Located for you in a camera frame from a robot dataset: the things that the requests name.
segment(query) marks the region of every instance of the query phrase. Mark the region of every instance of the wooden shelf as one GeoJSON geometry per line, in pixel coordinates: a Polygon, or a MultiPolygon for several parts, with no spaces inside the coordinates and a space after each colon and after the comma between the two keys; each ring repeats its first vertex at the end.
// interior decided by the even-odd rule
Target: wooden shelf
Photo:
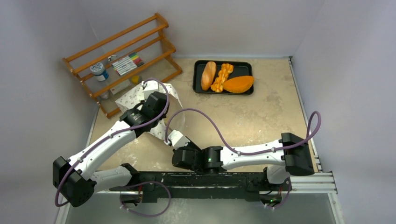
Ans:
{"type": "MultiPolygon", "coordinates": [[[[110,112],[107,112],[105,110],[105,108],[103,107],[103,105],[98,100],[98,97],[102,93],[104,93],[106,91],[109,91],[111,88],[117,86],[121,82],[123,82],[125,80],[128,80],[132,76],[137,75],[139,72],[144,71],[145,69],[147,69],[150,66],[154,65],[155,63],[159,62],[161,59],[166,59],[176,69],[176,71],[174,73],[172,73],[169,76],[167,76],[166,78],[162,79],[163,82],[167,82],[170,79],[172,79],[175,76],[177,76],[180,73],[182,73],[182,68],[171,57],[171,54],[176,52],[176,48],[166,38],[166,36],[165,36],[165,34],[163,32],[163,29],[167,28],[168,26],[169,25],[168,25],[168,22],[166,21],[166,19],[163,18],[159,13],[155,13],[155,15],[151,16],[150,18],[147,18],[147,19],[145,19],[145,20],[143,20],[143,21],[141,21],[141,22],[139,22],[139,23],[137,23],[137,24],[125,29],[125,30],[122,30],[121,32],[118,32],[118,33],[114,34],[113,36],[110,36],[110,37],[108,37],[108,38],[106,38],[106,39],[104,39],[104,40],[102,40],[102,41],[100,41],[100,42],[98,42],[98,43],[96,43],[96,44],[94,44],[94,45],[92,45],[92,46],[90,46],[90,47],[88,47],[88,48],[86,48],[86,49],[74,54],[74,55],[72,55],[72,56],[69,56],[67,58],[63,58],[63,61],[66,64],[66,66],[69,69],[69,71],[83,85],[83,87],[87,91],[88,95],[96,101],[96,103],[99,105],[99,107],[101,108],[103,113],[108,118],[110,118],[110,117],[114,116],[115,114],[117,114],[120,111],[120,109],[117,108],[117,109],[114,109],[114,110],[112,110],[110,112]],[[156,28],[154,28],[154,29],[152,29],[152,30],[150,30],[150,31],[148,31],[148,32],[146,32],[146,33],[144,33],[144,34],[142,34],[142,35],[140,35],[140,36],[138,36],[138,37],[136,37],[136,38],[134,38],[134,39],[132,39],[132,40],[130,40],[128,42],[126,42],[125,44],[122,44],[122,45],[116,47],[115,49],[113,49],[113,50],[111,50],[111,51],[109,51],[109,52],[107,52],[107,53],[105,53],[105,54],[103,54],[103,55],[91,60],[90,62],[85,63],[84,65],[82,65],[82,66],[80,66],[80,67],[78,67],[76,69],[73,68],[70,65],[71,61],[74,61],[74,60],[80,58],[81,56],[83,56],[83,55],[85,55],[85,54],[87,54],[87,53],[89,53],[89,52],[91,52],[91,51],[93,51],[93,50],[95,50],[95,49],[97,49],[97,48],[99,48],[99,47],[101,47],[101,46],[103,46],[103,45],[105,45],[105,44],[107,44],[107,43],[109,43],[109,42],[111,42],[111,41],[113,41],[113,40],[115,40],[115,39],[127,34],[127,33],[129,33],[129,32],[131,32],[131,31],[133,31],[133,30],[135,30],[135,29],[137,29],[137,28],[139,28],[141,26],[144,26],[145,24],[147,24],[147,23],[149,23],[151,21],[154,21],[154,20],[156,20],[156,22],[157,22],[157,27],[156,28]],[[144,65],[142,65],[142,66],[130,71],[129,73],[121,76],[119,79],[117,79],[116,81],[110,83],[109,85],[107,85],[106,87],[102,88],[101,90],[96,91],[96,92],[92,92],[88,88],[88,86],[86,85],[85,82],[87,80],[89,80],[90,78],[94,77],[94,75],[92,73],[89,73],[88,75],[85,75],[83,77],[81,77],[79,75],[79,73],[81,73],[82,71],[90,68],[92,65],[107,59],[109,56],[114,55],[117,52],[120,52],[123,49],[126,49],[127,47],[129,47],[129,46],[131,46],[131,45],[133,45],[133,44],[135,44],[135,43],[137,43],[137,42],[139,42],[139,41],[141,41],[141,40],[143,40],[143,39],[147,38],[148,36],[151,36],[151,35],[153,35],[155,33],[158,33],[158,37],[157,38],[155,38],[155,39],[153,39],[153,40],[141,45],[140,47],[128,52],[127,54],[124,54],[123,56],[120,56],[118,59],[116,59],[116,60],[114,60],[112,62],[114,63],[114,62],[122,59],[123,57],[125,57],[125,56],[127,56],[127,55],[129,55],[129,54],[131,54],[133,52],[139,52],[139,51],[141,51],[143,49],[146,49],[147,47],[153,45],[156,42],[160,42],[161,43],[162,54],[159,55],[158,57],[152,59],[151,61],[145,62],[144,65]]],[[[108,63],[108,64],[105,65],[106,69],[108,69],[110,67],[111,67],[111,63],[108,63]]]]}

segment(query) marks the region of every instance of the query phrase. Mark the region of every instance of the table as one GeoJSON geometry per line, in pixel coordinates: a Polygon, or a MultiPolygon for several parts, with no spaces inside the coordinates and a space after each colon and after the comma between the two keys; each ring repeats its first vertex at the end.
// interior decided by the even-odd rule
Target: table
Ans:
{"type": "MultiPolygon", "coordinates": [[[[305,137],[306,124],[298,99],[296,86],[289,66],[289,59],[210,59],[176,58],[183,73],[169,81],[180,96],[183,108],[196,108],[205,112],[217,124],[224,138],[233,147],[262,144],[281,138],[281,133],[291,132],[305,137]],[[194,63],[197,60],[243,61],[252,65],[255,91],[250,96],[197,94],[192,89],[194,63]]],[[[140,73],[143,79],[161,79],[168,70],[168,63],[140,73]]],[[[118,120],[108,119],[98,112],[91,142],[103,135],[118,120]]],[[[196,112],[185,112],[183,134],[201,148],[222,146],[219,136],[210,122],[196,112]]],[[[139,171],[186,171],[171,164],[172,148],[148,133],[128,143],[111,156],[99,170],[111,169],[129,163],[139,171]]],[[[231,172],[260,172],[265,165],[239,167],[231,172]]]]}

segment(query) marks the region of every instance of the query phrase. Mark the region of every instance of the black tray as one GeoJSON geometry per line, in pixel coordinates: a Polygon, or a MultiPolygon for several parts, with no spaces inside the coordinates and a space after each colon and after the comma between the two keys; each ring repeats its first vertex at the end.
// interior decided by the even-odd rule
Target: black tray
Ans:
{"type": "Polygon", "coordinates": [[[210,88],[206,91],[202,90],[201,88],[201,77],[202,73],[204,72],[206,63],[208,62],[215,62],[216,63],[216,74],[214,76],[213,81],[218,77],[218,73],[221,69],[221,65],[224,63],[232,64],[234,66],[233,72],[228,76],[228,79],[235,78],[238,76],[253,76],[252,74],[252,66],[247,62],[226,62],[226,61],[207,61],[207,60],[199,60],[195,62],[194,65],[194,78],[192,82],[192,89],[196,93],[209,93],[209,94],[230,94],[230,95],[250,95],[253,93],[254,88],[253,85],[250,89],[243,93],[231,93],[226,90],[222,92],[214,92],[210,88]]]}

